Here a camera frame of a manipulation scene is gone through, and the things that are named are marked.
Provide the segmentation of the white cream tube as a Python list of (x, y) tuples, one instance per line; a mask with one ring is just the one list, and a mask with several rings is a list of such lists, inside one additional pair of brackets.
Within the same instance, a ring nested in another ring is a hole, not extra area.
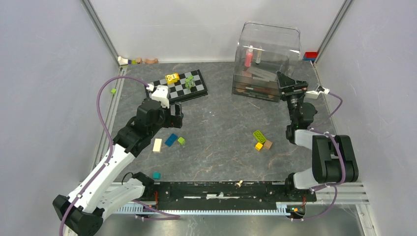
[(256, 50), (256, 59), (255, 59), (255, 63), (256, 64), (260, 64), (261, 63), (261, 58), (262, 58), (262, 52), (263, 49), (261, 46), (259, 46), (259, 48)]

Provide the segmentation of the clear acrylic makeup organizer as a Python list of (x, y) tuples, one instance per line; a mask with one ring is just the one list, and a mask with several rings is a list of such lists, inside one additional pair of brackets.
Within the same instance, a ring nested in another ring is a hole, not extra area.
[[(300, 31), (295, 27), (246, 22), (235, 55), (232, 93), (261, 100), (279, 102), (278, 79), (268, 82), (253, 78), (244, 66), (247, 48), (253, 46), (252, 67), (277, 71), (291, 77), (300, 57)], [(261, 63), (256, 64), (256, 50), (262, 47)]]

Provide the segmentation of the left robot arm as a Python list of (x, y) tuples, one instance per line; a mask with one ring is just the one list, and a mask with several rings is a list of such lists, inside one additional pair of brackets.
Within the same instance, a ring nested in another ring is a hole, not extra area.
[(95, 235), (104, 220), (126, 203), (154, 196), (154, 180), (142, 172), (107, 193), (120, 172), (128, 166), (161, 128), (181, 128), (181, 103), (174, 103), (175, 114), (160, 101), (146, 98), (133, 116), (111, 139), (110, 147), (86, 179), (67, 196), (57, 195), (53, 207), (68, 228), (79, 236)]

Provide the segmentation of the blue block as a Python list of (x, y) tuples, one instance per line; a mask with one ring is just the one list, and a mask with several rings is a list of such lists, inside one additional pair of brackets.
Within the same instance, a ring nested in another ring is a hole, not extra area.
[(177, 136), (176, 134), (172, 133), (172, 134), (171, 134), (171, 135), (167, 138), (167, 140), (165, 141), (165, 143), (164, 143), (164, 144), (165, 144), (166, 146), (168, 146), (168, 147), (171, 147), (177, 139), (178, 139), (178, 136)]

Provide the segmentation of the cream wooden block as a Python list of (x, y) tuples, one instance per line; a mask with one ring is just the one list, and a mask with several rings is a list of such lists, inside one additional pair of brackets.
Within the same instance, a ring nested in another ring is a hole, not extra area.
[(154, 140), (154, 145), (153, 145), (152, 151), (155, 152), (155, 153), (160, 153), (161, 148), (162, 148), (162, 139), (156, 138)]

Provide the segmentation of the pink bottle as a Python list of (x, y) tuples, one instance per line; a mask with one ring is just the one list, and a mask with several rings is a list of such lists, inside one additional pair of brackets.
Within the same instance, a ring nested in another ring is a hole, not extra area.
[(247, 48), (246, 54), (245, 54), (245, 62), (244, 62), (245, 67), (250, 67), (251, 66), (252, 58), (253, 58), (253, 46), (250, 45)]

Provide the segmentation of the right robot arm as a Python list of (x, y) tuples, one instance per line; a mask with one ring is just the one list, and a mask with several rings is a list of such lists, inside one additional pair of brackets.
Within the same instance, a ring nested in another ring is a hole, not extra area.
[(290, 118), (285, 131), (286, 139), (312, 151), (311, 167), (291, 173), (286, 178), (285, 197), (296, 201), (304, 194), (304, 190), (316, 192), (357, 181), (359, 171), (351, 138), (313, 127), (311, 124), (317, 110), (313, 104), (304, 101), (305, 98), (316, 99), (321, 94), (337, 98), (340, 104), (343, 99), (321, 85), (308, 90), (307, 81), (294, 80), (280, 71), (276, 74), (279, 97), (287, 103)]

